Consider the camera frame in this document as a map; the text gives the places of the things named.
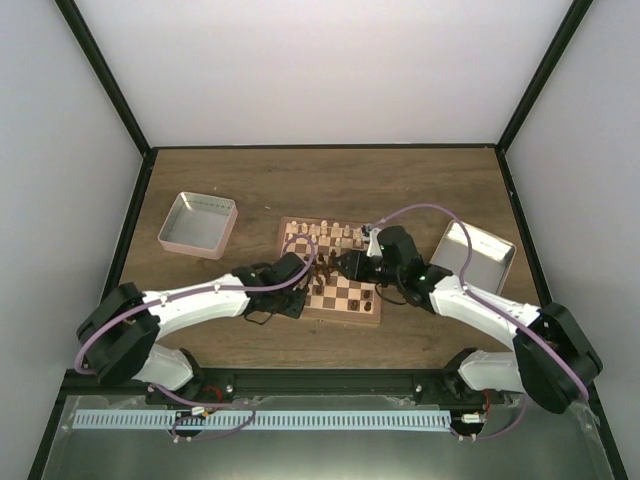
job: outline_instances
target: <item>wall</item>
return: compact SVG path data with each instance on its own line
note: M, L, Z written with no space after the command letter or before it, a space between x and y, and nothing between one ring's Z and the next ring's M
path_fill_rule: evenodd
M154 146L496 142L570 0L78 0Z
M640 478L640 3L594 2L509 164L554 298L604 361L596 385Z
M0 465L27 477L140 165L53 1L0 2Z

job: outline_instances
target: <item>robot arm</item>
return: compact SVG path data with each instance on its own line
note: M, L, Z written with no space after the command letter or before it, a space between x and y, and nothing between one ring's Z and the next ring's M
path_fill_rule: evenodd
M453 366L456 378L451 382L452 390L525 391L540 406L555 413L563 412L579 397L575 382L535 342L472 299L451 271L425 263L404 228L363 227L363 233L369 237L369 250L351 250L338 257L335 265L342 275L383 287L395 286L409 304L460 320L514 352L473 349L461 352L454 359L457 363ZM133 378L193 398L200 388L197 362L186 350L170 350L155 344L156 340L181 328L221 317L247 318L254 312L267 312L299 318L308 292L306 285L252 293L243 288L279 285L292 279L303 267L300 258L287 253L273 265L239 267L212 282L172 291L139 292L133 284L121 285L78 329L81 343L116 315L143 303L153 302L155 306L141 310L100 336L87 350L86 361L101 384L120 384ZM551 304L540 309L468 288L542 337L585 385L602 370L593 347L562 306ZM194 289L202 293L193 294Z

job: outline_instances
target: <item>chessboard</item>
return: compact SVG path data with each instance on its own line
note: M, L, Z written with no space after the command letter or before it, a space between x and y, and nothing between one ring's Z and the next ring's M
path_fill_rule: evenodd
M368 248L368 242L362 238L361 226L361 223L336 220L282 218L276 243L278 255L284 253L287 240L296 233L311 235L318 248L316 265L310 269L309 293L302 318L371 326L380 324L382 301L375 293L374 284L348 280L331 267L334 256L352 249ZM298 238L287 247L287 252L295 252L306 259L311 246L304 238Z

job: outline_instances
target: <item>rectangular container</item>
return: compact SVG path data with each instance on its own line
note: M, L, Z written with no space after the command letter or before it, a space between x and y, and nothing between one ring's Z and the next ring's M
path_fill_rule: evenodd
M236 222L236 202L199 193L178 195L158 234L168 252L217 260Z
M499 294L516 254L515 245L468 223L464 225L469 230L473 247L471 263L465 274L466 282L487 292ZM458 275L466 259L467 238L462 228L451 221L431 263L448 268Z

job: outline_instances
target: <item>black frame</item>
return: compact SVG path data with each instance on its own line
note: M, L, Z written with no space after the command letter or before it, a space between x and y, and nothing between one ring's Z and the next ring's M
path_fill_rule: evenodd
M513 183L513 179L511 177L511 173L509 171L509 166L506 158L506 153L513 143L515 137L517 136L519 130L524 124L529 112L531 111L535 101L538 96L542 92L547 80L553 73L555 66L558 61L562 57L565 49L567 48L573 34L578 29L580 22L586 15L591 3L593 0L574 0L569 10L567 11L560 27L558 28L556 35L554 36L551 44L549 45L544 57L542 58L533 78L531 79L526 91L516 110L514 111L504 133L502 134L500 140L497 144L487 143L487 144L401 144L401 145L260 145L260 146L237 146L237 147L229 147L229 146L197 146L197 147L150 147L149 143L144 137L142 129L138 125L133 112L129 108L129 105L122 94L109 66L107 65L98 45L96 44L89 27L86 22L82 18L82 14L75 4L74 0L56 0L56 4L58 5L62 15L66 19L67 23L71 31L73 32L76 40L80 44L82 50L84 51L87 59L91 63L98 79L102 83L106 93L111 99L116 111L120 115L122 122L127 128L131 138L134 143L138 147L140 154L143 158L142 165L140 168L140 173L138 175L138 179L136 181L135 189L133 192L133 196L131 198L131 203L129 205L129 209L127 211L127 215L125 218L125 222L122 228L122 232L120 238L118 240L116 252L113 258L113 262L111 264L111 268L109 270L109 274L107 277L107 281L105 284L104 295L111 291L114 287L118 285L120 280L122 269L125 264L125 260L127 257L127 253L129 251L129 246L131 244L131 239L133 237L133 232L135 230L135 226L138 221L138 216L140 214L140 210L142 208L142 202L144 200L144 195L147 190L147 186L149 184L149 180L151 178L151 174L153 171L153 166L155 164L155 160L157 158L158 151L162 148L217 148L217 149L260 149L260 148L493 148L496 153L496 157L498 160L498 165L500 167L500 171L503 176L503 180L505 183L505 188L509 193L509 199L511 202L511 208L513 211L513 215L516 220L516 224L518 226L518 230L521 236L522 243L524 245L525 255L527 257L527 261L529 262L529 267L531 269L531 273L533 276L534 284L536 287L536 291L538 293L538 297L540 299L540 304L542 306L547 305L551 302L551 292L547 285L547 282L544 277L544 273L542 271L542 267L540 264L540 260L536 253L535 245L533 243L533 239L531 237L531 232L527 226L526 217L524 211L522 209L522 205L520 203L515 185ZM253 378L251 375L255 377L255 372L251 369L220 369L216 370L217 372L223 372L223 375L228 375L229 378L235 378L237 376L247 376L246 378ZM414 389L415 379L416 378L425 378L425 375L429 375L429 372L433 372L432 370L381 370L381 371L370 371L370 370L350 370L347 371L337 371L337 370L267 370L260 372L260 379L257 383L251 383L254 387L263 388L265 385L265 379L269 380L278 380L281 382L283 380L283 375L285 376L285 387L278 391L284 393L286 388L286 376L291 375L292 377L297 378L296 386L299 386L300 378L304 378L307 376L308 378L314 378L315 383L318 379L318 375L323 376L323 378L328 382L328 384L332 384L335 382L336 378L341 378L341 382L346 382L349 388L349 391L356 393L359 389L362 388L363 382L374 382L377 385L377 388L380 392L409 392ZM64 402L66 397L69 395L92 395L92 394L101 394L101 395L145 395L147 390L145 386L139 382L130 382L122 386L118 387L100 387L97 385L96 381L92 378L87 378L80 376L73 372L72 370L67 371L65 374L59 395L56 399L56 402L53 406L51 417L47 424L46 430L44 432L42 442L40 444L40 448L38 449L38 453L34 460L31 473L29 475L30 479L38 479L41 477L42 472L44 470L46 460L49 454L49 450L51 448L51 443L53 441L53 437L55 431L57 429L58 423L60 421L60 416L62 414L62 408L64 406ZM318 393L327 393L326 391L320 390ZM616 447L615 441L613 439L613 435L609 428L609 424L607 422L604 410L602 408L602 404L600 402L600 397L598 396L598 392L595 386L590 387L590 407L595 412L595 414L600 419L599 433L602 439L603 445L607 452L607 456L609 459L609 463L611 465L611 469L615 475L615 478L618 479L626 479L627 474L624 469L624 465L620 458L620 454Z

